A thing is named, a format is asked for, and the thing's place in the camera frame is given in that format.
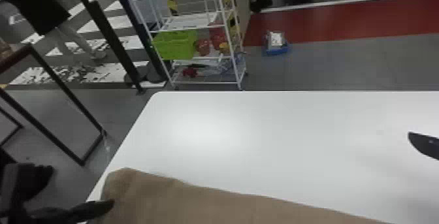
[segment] red floor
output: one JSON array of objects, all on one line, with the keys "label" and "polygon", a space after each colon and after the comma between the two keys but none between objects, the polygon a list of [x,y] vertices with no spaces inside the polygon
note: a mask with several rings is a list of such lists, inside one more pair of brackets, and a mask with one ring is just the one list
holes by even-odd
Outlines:
[{"label": "red floor", "polygon": [[289,42],[439,33],[439,0],[382,0],[254,14],[245,46],[262,45],[267,30]]}]

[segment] white pants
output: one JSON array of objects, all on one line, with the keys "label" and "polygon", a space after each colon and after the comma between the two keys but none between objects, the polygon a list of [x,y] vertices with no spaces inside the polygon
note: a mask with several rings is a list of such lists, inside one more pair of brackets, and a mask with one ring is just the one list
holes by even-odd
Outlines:
[{"label": "white pants", "polygon": [[47,39],[50,39],[54,44],[56,44],[59,51],[65,55],[72,54],[72,52],[65,45],[65,40],[74,41],[75,43],[77,43],[77,45],[79,45],[79,47],[83,49],[83,51],[88,54],[93,53],[93,50],[91,49],[87,41],[70,27],[68,21],[60,24],[51,32],[47,33],[45,37]]}]

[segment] black pole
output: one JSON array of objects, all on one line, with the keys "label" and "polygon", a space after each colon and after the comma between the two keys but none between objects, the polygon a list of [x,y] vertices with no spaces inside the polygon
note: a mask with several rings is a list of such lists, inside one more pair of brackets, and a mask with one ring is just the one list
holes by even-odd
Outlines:
[{"label": "black pole", "polygon": [[154,51],[154,48],[151,45],[151,42],[149,41],[149,36],[146,32],[145,26],[138,22],[136,15],[133,12],[133,9],[131,8],[128,0],[119,0],[119,2],[120,4],[122,4],[123,9],[125,9],[125,12],[127,13],[129,20],[131,21],[131,24],[133,25],[144,49],[146,50],[146,53],[150,58],[150,63],[154,66],[155,72],[158,74],[157,77],[153,78],[154,74],[152,72],[148,72],[148,80],[150,82],[153,82],[153,79],[155,82],[165,81],[167,79],[167,76],[160,64],[160,59],[158,58],[156,52]]},{"label": "black pole", "polygon": [[110,25],[110,22],[108,22],[104,12],[101,9],[101,6],[99,6],[99,3],[97,1],[89,2],[88,0],[81,0],[81,2],[82,4],[84,4],[91,18],[96,23],[101,33],[104,35],[107,43],[113,49],[114,54],[119,59],[119,62],[126,70],[132,83],[137,88],[138,94],[145,93],[145,90],[140,85],[140,81],[142,81],[143,77],[140,76],[136,67],[133,65],[131,58],[125,51],[125,48],[123,48],[122,44],[120,43],[119,37],[114,32],[113,28]]},{"label": "black pole", "polygon": [[32,56],[43,67],[43,69],[49,74],[49,76],[55,81],[56,84],[63,90],[63,92],[70,98],[70,100],[78,107],[84,116],[95,126],[100,134],[105,133],[101,124],[93,117],[87,108],[79,101],[78,98],[72,93],[72,91],[64,84],[64,82],[58,77],[58,75],[52,70],[52,68],[45,62],[45,60],[38,54],[38,52],[32,48]]},{"label": "black pole", "polygon": [[85,162],[81,160],[76,154],[74,154],[68,147],[66,147],[52,132],[50,132],[43,124],[41,124],[36,118],[34,118],[25,108],[18,104],[6,91],[0,89],[0,97],[3,98],[13,109],[15,109],[20,115],[22,115],[29,123],[34,125],[42,134],[44,134],[50,141],[52,141],[59,149],[66,153],[73,161],[81,166],[85,165]]}]

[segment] black object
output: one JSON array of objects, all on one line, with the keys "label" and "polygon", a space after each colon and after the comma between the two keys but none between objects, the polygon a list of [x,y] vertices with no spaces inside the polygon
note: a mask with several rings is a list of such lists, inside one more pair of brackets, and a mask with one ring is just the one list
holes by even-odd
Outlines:
[{"label": "black object", "polygon": [[88,0],[81,0],[81,2],[84,4],[91,18],[104,35],[111,49],[113,49],[114,54],[126,70],[127,75],[130,77],[130,81],[137,88],[137,94],[145,94],[146,92],[140,85],[140,82],[146,80],[146,76],[144,74],[141,75],[133,65],[131,58],[125,51],[125,48],[123,48],[122,43],[120,43],[119,37],[114,32],[110,22],[108,22],[104,12],[101,9],[101,6],[99,6],[99,3],[97,1],[89,2]]},{"label": "black object", "polygon": [[146,53],[150,58],[148,65],[143,67],[146,70],[142,70],[146,73],[146,79],[148,79],[148,81],[153,84],[158,84],[160,82],[166,81],[168,78],[166,77],[166,74],[161,67],[160,59],[158,58],[156,52],[151,45],[151,42],[149,41],[148,33],[146,32],[145,27],[137,21],[137,18],[128,0],[119,0],[119,2],[125,9],[125,12],[127,13],[129,20],[131,21],[131,24],[133,25],[137,35],[140,38],[140,41],[142,42],[143,48],[146,50]]},{"label": "black object", "polygon": [[14,136],[20,129],[23,128],[23,125],[17,121],[15,118],[13,118],[9,113],[7,113],[5,110],[3,110],[0,107],[0,113],[2,113],[6,118],[8,118],[9,121],[11,121],[12,123],[15,124],[15,129],[9,133],[8,136],[6,136],[1,142],[0,142],[0,146],[3,146],[4,144],[6,144],[6,142],[8,142],[8,140]]},{"label": "black object", "polygon": [[87,202],[70,210],[42,208],[28,212],[24,208],[24,195],[38,180],[38,167],[32,164],[12,164],[5,168],[1,184],[0,217],[7,217],[8,224],[73,224],[95,219],[114,206],[113,200]]},{"label": "black object", "polygon": [[6,165],[17,163],[3,148],[0,148],[0,182],[3,180],[3,171]]},{"label": "black object", "polygon": [[273,0],[257,0],[259,6],[264,9],[273,5]]},{"label": "black object", "polygon": [[65,22],[70,14],[56,0],[6,0],[20,10],[20,14],[39,35],[45,35]]},{"label": "black object", "polygon": [[439,160],[439,138],[409,132],[408,140],[422,154]]},{"label": "black object", "polygon": [[81,158],[72,152],[66,145],[64,145],[52,132],[50,132],[43,124],[41,124],[36,118],[34,118],[24,107],[22,107],[17,101],[15,101],[5,90],[0,89],[0,97],[6,101],[13,109],[15,109],[20,115],[22,115],[29,123],[34,125],[42,134],[50,139],[59,149],[66,153],[71,159],[77,162],[80,166],[84,166],[88,157],[102,141],[105,130],[97,122],[97,120],[90,114],[86,107],[76,98],[72,91],[63,83],[58,75],[50,68],[49,64],[38,54],[38,52],[27,44],[21,47],[19,50],[13,52],[6,59],[0,61],[0,73],[5,72],[13,65],[17,64],[27,56],[33,56],[35,60],[41,65],[41,67],[49,74],[49,76],[55,81],[55,83],[63,90],[63,92],[70,98],[70,100],[78,107],[78,109],[87,117],[87,119],[95,126],[99,131],[99,136],[95,139],[94,143],[87,149],[86,154]]}]

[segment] white stripe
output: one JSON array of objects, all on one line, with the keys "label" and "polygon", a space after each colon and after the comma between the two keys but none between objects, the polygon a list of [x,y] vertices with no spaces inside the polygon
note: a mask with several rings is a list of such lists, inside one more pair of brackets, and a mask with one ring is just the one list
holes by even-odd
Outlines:
[{"label": "white stripe", "polygon": [[[110,25],[113,29],[124,29],[133,26],[129,21],[128,16],[126,15],[110,17],[107,19],[110,22]],[[78,33],[87,33],[87,32],[95,32],[95,31],[99,31],[99,28],[97,27],[96,23],[93,20],[90,20],[88,23],[86,23],[78,30]]]},{"label": "white stripe", "polygon": [[[85,9],[84,5],[82,3],[77,4],[76,6],[74,6],[72,9],[69,10],[69,13],[71,14],[71,17],[69,18],[69,20],[73,17],[75,17],[76,15],[78,15],[80,12],[82,12]],[[28,38],[24,39],[22,41],[22,43],[32,43],[35,44],[38,41],[40,41],[41,39],[43,39],[43,36],[38,35],[37,33],[34,33],[30,36],[28,36]]]},{"label": "white stripe", "polygon": [[108,12],[108,11],[114,11],[114,10],[120,10],[120,9],[123,9],[122,4],[120,4],[119,1],[115,1],[115,2],[113,2],[113,4],[108,6],[104,11]]},{"label": "white stripe", "polygon": [[[131,35],[128,37],[119,37],[122,46],[126,50],[136,50],[143,49],[142,42],[140,41],[137,35]],[[104,50],[108,48],[108,44],[105,39],[93,39],[87,40],[88,44],[91,46],[93,50]],[[79,48],[79,46],[75,42],[66,42],[66,46],[69,50],[74,54],[83,54],[84,51]],[[52,49],[50,52],[46,54],[46,56],[62,56],[63,54],[59,51],[58,48]]]},{"label": "white stripe", "polygon": [[[146,66],[148,61],[134,62],[136,67]],[[86,83],[121,83],[126,74],[125,69],[120,63],[105,63],[97,67],[85,67],[87,74],[84,73],[83,67],[60,66],[52,67],[56,74],[62,75],[66,82],[77,81],[81,84]],[[29,84],[51,84],[54,81],[42,67],[30,67],[21,75],[15,78],[9,85],[29,85]],[[162,88],[165,82],[152,84],[150,82],[141,83],[145,88]]]},{"label": "white stripe", "polygon": [[377,0],[337,0],[337,1],[327,1],[323,3],[308,3],[308,4],[286,6],[286,7],[267,8],[262,10],[262,13],[281,12],[287,10],[297,10],[297,9],[313,8],[313,7],[325,7],[325,6],[341,5],[348,3],[359,3],[363,1],[377,1]]}]

